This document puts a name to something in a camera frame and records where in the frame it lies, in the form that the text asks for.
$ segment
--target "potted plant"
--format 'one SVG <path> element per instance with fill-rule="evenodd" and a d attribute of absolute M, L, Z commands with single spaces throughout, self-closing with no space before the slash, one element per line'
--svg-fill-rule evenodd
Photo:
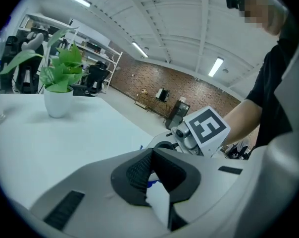
<path fill-rule="evenodd" d="M 51 47 L 60 37 L 64 36 L 71 29 L 58 30 L 48 41 L 47 47 Z M 78 82 L 84 75 L 81 65 L 81 54 L 74 43 L 71 50 L 57 48 L 59 55 L 51 59 L 52 66 L 41 68 L 40 81 L 44 85 L 44 101 L 48 114 L 53 118 L 63 117 L 70 108 L 73 89 L 72 84 Z M 34 50 L 24 50 L 18 53 L 12 61 L 1 71 L 6 74 L 18 66 L 20 63 L 42 55 L 36 54 Z"/>

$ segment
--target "white flower pot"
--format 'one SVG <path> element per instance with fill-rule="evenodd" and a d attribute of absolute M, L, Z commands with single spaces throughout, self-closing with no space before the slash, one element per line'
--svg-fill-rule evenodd
<path fill-rule="evenodd" d="M 44 88 L 45 107 L 51 117 L 61 118 L 69 111 L 74 90 L 68 89 L 71 90 L 68 93 L 55 93 Z"/>

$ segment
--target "black vent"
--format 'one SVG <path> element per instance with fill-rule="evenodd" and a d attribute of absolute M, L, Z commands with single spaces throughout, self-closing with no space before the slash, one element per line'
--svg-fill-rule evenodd
<path fill-rule="evenodd" d="M 69 192 L 44 218 L 44 222 L 60 231 L 63 230 L 84 196 L 83 193 L 77 191 Z"/>
<path fill-rule="evenodd" d="M 236 169 L 236 168 L 231 168 L 231 167 L 226 167 L 226 166 L 221 166 L 218 170 L 227 172 L 227 173 L 232 173 L 239 175 L 243 169 Z"/>

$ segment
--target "brick wall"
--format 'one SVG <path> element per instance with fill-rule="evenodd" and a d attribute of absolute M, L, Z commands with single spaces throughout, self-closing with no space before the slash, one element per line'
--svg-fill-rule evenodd
<path fill-rule="evenodd" d="M 110 42 L 109 46 L 123 51 L 113 42 Z M 136 99 L 141 89 L 147 89 L 149 94 L 155 95 L 159 88 L 164 87 L 170 91 L 167 103 L 171 107 L 183 96 L 191 106 L 189 114 L 205 106 L 211 106 L 222 117 L 240 103 L 236 98 L 202 80 L 197 82 L 192 76 L 182 72 L 137 61 L 124 51 L 118 66 L 121 69 L 114 73 L 111 86 L 133 99 Z M 159 105 L 157 111 L 162 114 L 164 108 L 164 105 Z M 256 142 L 257 133 L 258 129 L 250 134 L 252 146 Z"/>

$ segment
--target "black t-shirt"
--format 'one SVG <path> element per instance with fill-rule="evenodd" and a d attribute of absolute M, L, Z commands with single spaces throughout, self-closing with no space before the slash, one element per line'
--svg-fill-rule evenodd
<path fill-rule="evenodd" d="M 289 14 L 278 44 L 266 55 L 254 88 L 246 99 L 262 107 L 262 116 L 255 147 L 267 145 L 274 137 L 292 130 L 274 91 L 282 81 L 299 42 L 299 29 Z"/>

